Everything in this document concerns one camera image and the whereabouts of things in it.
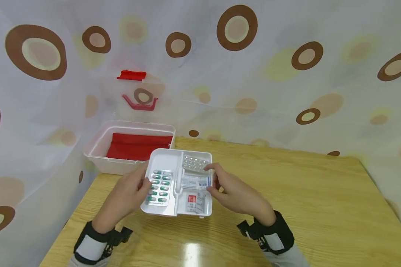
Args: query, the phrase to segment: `left hand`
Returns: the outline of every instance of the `left hand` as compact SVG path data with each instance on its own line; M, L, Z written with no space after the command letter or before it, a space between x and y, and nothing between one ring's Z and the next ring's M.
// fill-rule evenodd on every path
M118 222L141 206L151 187L149 179L145 177L147 166L148 161L118 180L92 220L95 231L105 234L113 230Z

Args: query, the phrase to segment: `medicine box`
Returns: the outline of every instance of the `medicine box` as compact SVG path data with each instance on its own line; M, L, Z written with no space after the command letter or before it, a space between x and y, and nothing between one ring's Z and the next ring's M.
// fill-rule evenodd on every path
M141 205L145 213L199 217L212 214L212 170L203 167L212 162L207 152L156 149L150 155L146 176L152 182L149 195Z
M97 166L100 172L106 174L126 174L144 162L143 160L108 158L107 152L114 133L172 136L169 148L173 148L175 141L175 128L170 125L132 121L106 121L84 149L85 156Z

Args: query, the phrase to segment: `pill blister pack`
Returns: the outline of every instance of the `pill blister pack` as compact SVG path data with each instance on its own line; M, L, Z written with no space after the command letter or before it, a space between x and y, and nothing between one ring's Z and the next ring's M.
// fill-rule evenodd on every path
M201 174L208 173L208 171L204 171L206 165L209 162L200 158L195 158L190 155L184 154L183 157L183 169L188 169L189 171L200 172Z
M147 196L148 205L167 206L172 186L172 171L155 169L150 175L152 183Z

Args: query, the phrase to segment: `hand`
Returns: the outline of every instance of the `hand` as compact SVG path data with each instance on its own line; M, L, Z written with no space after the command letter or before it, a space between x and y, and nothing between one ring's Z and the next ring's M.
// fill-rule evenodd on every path
M207 191L231 211L254 216L262 225L269 227L276 222L276 215L270 203L254 188L234 174L226 172L219 163L208 164L204 170L213 169L212 186Z
M147 166L148 161L118 180L92 220L95 231L105 234L113 230L121 219L140 207L151 187L149 179L145 177Z

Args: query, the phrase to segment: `red fabric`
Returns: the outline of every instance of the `red fabric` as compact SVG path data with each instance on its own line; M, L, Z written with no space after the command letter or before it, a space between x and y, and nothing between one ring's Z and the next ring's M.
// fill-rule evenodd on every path
M114 133L108 158L145 161L157 148L169 148L172 136L126 135Z

